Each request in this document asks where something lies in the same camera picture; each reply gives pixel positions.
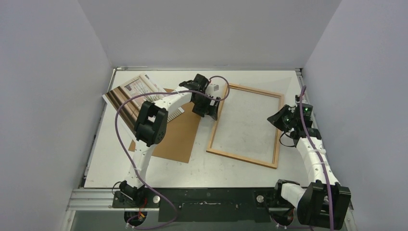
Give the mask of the wooden picture frame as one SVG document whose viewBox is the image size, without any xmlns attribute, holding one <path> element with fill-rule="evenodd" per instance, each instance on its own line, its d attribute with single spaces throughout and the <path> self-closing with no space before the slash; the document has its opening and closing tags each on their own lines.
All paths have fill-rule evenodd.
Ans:
<svg viewBox="0 0 408 231">
<path fill-rule="evenodd" d="M 267 118 L 283 107 L 284 94 L 231 84 L 225 95 L 206 151 L 277 169 L 282 132 Z"/>
</svg>

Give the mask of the brown backing board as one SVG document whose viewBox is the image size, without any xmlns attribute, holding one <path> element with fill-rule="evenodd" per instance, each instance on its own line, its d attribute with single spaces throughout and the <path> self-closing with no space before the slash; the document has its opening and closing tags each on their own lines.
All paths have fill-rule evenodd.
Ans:
<svg viewBox="0 0 408 231">
<path fill-rule="evenodd" d="M 194 103 L 182 106 L 184 113 L 167 124 L 164 139 L 154 149 L 152 156 L 189 163 L 201 117 L 192 112 Z"/>
</svg>

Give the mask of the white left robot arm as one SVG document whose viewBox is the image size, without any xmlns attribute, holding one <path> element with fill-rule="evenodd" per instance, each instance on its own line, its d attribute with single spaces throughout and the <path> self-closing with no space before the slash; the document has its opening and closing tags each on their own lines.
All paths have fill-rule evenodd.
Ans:
<svg viewBox="0 0 408 231">
<path fill-rule="evenodd" d="M 197 74 L 193 80 L 183 81 L 173 92 L 163 92 L 163 98 L 149 102 L 144 101 L 134 124 L 137 161 L 130 156 L 127 148 L 125 154 L 131 163 L 127 178 L 119 184 L 119 189 L 126 203 L 138 207 L 145 201 L 144 189 L 146 171 L 156 146 L 166 135 L 168 116 L 181 106 L 193 103 L 192 112 L 204 117 L 218 119 L 219 103 L 225 98 L 214 97 L 208 88 L 211 78 Z"/>
</svg>

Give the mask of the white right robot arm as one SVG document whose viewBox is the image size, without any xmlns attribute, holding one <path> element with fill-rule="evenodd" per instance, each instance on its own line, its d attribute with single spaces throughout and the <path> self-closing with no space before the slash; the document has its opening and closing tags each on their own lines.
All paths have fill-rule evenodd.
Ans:
<svg viewBox="0 0 408 231">
<path fill-rule="evenodd" d="M 306 226 L 340 230 L 351 201 L 348 187 L 334 176 L 326 157 L 322 137 L 311 120 L 312 105 L 284 105 L 267 118 L 275 128 L 293 140 L 304 162 L 309 185 L 303 188 L 290 180 L 278 180 L 272 193 L 277 206 L 291 205 L 299 223 Z"/>
</svg>

